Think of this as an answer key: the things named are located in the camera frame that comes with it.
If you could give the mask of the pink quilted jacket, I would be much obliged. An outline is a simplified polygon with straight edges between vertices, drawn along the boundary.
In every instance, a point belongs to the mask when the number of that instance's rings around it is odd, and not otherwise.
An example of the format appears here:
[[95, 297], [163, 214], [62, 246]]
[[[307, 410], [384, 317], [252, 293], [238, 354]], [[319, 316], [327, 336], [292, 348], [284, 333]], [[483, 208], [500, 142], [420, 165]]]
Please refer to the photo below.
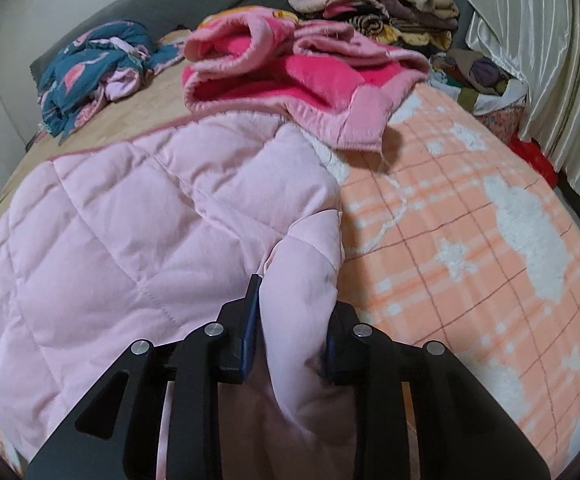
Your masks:
[[186, 117], [43, 162], [0, 218], [0, 431], [30, 460], [135, 340], [168, 344], [261, 286], [263, 340], [221, 389], [229, 479], [348, 479], [354, 402], [320, 376], [340, 159], [261, 112]]

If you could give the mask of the pile of folded clothes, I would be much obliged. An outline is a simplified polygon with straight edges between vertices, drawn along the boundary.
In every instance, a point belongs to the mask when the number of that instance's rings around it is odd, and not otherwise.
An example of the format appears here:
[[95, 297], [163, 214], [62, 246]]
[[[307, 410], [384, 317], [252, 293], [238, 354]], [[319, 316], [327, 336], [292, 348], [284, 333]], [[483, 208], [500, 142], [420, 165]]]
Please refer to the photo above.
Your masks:
[[466, 0], [289, 0], [307, 18], [346, 22], [379, 44], [421, 53], [427, 83], [480, 119], [521, 114], [526, 84], [465, 43], [474, 10]]

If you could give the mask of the orange plaid fleece blanket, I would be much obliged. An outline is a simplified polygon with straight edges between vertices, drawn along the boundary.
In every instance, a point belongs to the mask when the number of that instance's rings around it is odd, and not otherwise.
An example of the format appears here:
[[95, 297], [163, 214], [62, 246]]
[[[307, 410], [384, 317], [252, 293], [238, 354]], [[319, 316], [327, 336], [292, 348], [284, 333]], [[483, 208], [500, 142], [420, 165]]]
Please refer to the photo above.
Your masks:
[[426, 84], [380, 153], [316, 152], [341, 188], [342, 300], [446, 344], [562, 472], [580, 451], [580, 229], [551, 186]]

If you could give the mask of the red cloth by curtain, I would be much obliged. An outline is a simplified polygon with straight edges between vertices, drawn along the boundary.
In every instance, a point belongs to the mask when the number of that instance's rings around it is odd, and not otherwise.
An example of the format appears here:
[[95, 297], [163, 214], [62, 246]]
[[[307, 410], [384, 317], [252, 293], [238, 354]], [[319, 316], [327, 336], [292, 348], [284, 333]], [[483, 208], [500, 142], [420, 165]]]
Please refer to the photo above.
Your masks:
[[544, 156], [538, 143], [535, 141], [523, 141], [517, 136], [512, 136], [508, 146], [513, 153], [525, 160], [532, 169], [538, 172], [548, 185], [552, 188], [558, 185], [558, 174], [555, 172], [552, 163]]

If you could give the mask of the tan bed sheet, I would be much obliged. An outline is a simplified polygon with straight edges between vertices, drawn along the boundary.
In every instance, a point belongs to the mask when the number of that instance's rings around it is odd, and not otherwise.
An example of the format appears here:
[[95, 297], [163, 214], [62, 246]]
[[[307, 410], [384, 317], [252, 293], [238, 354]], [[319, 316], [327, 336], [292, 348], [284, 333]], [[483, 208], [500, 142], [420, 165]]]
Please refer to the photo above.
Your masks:
[[101, 148], [154, 130], [189, 114], [183, 104], [181, 75], [189, 65], [184, 58], [153, 77], [150, 84], [129, 98], [104, 107], [83, 128], [64, 142], [45, 136], [33, 144], [19, 165], [0, 187], [0, 218], [6, 212], [13, 193], [21, 182], [45, 160], [91, 148]]

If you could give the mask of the blue floral padded garment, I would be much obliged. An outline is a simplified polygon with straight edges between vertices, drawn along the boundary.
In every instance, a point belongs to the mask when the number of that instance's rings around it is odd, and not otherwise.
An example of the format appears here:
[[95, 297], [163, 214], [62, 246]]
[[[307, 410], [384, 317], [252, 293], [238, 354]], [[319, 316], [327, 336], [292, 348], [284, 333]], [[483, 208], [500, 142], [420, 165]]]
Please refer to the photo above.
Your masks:
[[183, 61], [186, 35], [155, 41], [130, 20], [98, 25], [51, 58], [36, 84], [38, 132], [64, 142], [100, 110], [125, 100]]

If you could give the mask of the hot pink fleece garment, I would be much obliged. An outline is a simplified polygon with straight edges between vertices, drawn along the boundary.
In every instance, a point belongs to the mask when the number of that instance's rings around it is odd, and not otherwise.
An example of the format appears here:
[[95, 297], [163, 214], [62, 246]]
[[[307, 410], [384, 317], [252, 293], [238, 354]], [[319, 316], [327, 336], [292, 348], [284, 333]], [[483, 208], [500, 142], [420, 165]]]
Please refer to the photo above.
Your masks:
[[183, 55], [191, 112], [268, 108], [330, 148], [364, 152], [381, 150], [393, 113], [430, 70], [422, 54], [379, 44], [352, 25], [265, 6], [205, 18]]

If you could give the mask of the cream satin curtain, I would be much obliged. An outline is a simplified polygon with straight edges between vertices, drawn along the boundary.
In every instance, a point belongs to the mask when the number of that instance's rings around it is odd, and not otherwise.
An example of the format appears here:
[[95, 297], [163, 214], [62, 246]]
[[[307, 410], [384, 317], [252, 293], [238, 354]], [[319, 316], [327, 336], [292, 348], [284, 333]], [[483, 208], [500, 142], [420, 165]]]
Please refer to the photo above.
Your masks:
[[580, 196], [580, 1], [468, 2], [466, 43], [527, 84], [520, 136], [537, 141]]

